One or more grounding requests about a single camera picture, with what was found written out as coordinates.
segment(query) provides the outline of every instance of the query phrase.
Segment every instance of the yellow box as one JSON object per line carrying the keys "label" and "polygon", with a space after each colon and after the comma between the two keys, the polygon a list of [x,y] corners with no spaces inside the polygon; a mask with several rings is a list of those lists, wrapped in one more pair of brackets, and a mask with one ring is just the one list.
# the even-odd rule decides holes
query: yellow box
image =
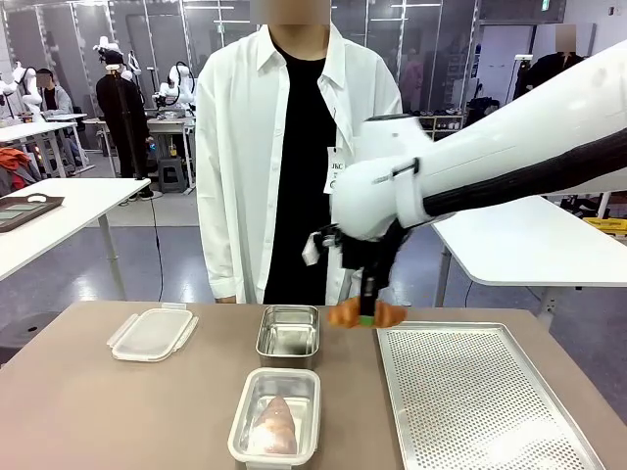
{"label": "yellow box", "polygon": [[622,218],[585,217],[584,221],[598,228],[601,232],[627,235],[627,220]]}

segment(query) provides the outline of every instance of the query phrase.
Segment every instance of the green tag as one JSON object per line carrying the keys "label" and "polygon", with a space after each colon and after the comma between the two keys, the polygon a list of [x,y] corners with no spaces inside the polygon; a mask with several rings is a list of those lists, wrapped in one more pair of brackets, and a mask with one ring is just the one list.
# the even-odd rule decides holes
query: green tag
{"label": "green tag", "polygon": [[361,326],[372,326],[374,325],[374,317],[367,315],[360,315],[360,325]]}

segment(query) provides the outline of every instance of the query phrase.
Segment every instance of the black tray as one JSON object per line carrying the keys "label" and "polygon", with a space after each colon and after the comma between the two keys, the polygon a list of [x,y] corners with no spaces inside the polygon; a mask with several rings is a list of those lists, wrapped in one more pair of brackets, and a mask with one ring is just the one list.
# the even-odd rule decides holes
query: black tray
{"label": "black tray", "polygon": [[0,233],[10,232],[61,205],[65,198],[34,193],[0,199]]}

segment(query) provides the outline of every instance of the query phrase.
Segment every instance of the ceiling light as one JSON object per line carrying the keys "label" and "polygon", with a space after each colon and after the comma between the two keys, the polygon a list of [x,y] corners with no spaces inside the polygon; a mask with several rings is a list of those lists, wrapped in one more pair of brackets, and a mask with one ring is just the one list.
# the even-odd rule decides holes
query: ceiling light
{"label": "ceiling light", "polygon": [[185,8],[189,10],[235,10],[235,7],[210,7],[202,5],[186,5]]}
{"label": "ceiling light", "polygon": [[[417,3],[417,4],[407,4],[405,7],[414,8],[414,7],[440,7],[441,3]],[[403,5],[391,5],[390,8],[403,8]]]}

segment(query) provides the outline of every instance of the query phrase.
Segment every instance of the stool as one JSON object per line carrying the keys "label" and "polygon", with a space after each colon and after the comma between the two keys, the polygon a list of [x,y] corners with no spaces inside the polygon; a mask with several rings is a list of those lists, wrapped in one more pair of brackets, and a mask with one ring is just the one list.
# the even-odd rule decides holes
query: stool
{"label": "stool", "polygon": [[50,311],[19,318],[0,330],[0,363],[7,362],[52,322],[59,312]]}
{"label": "stool", "polygon": [[[175,182],[166,182],[166,171],[173,170],[176,175]],[[159,160],[159,190],[162,193],[182,193],[187,189],[185,176],[183,175],[183,164],[180,159],[160,159]]]}

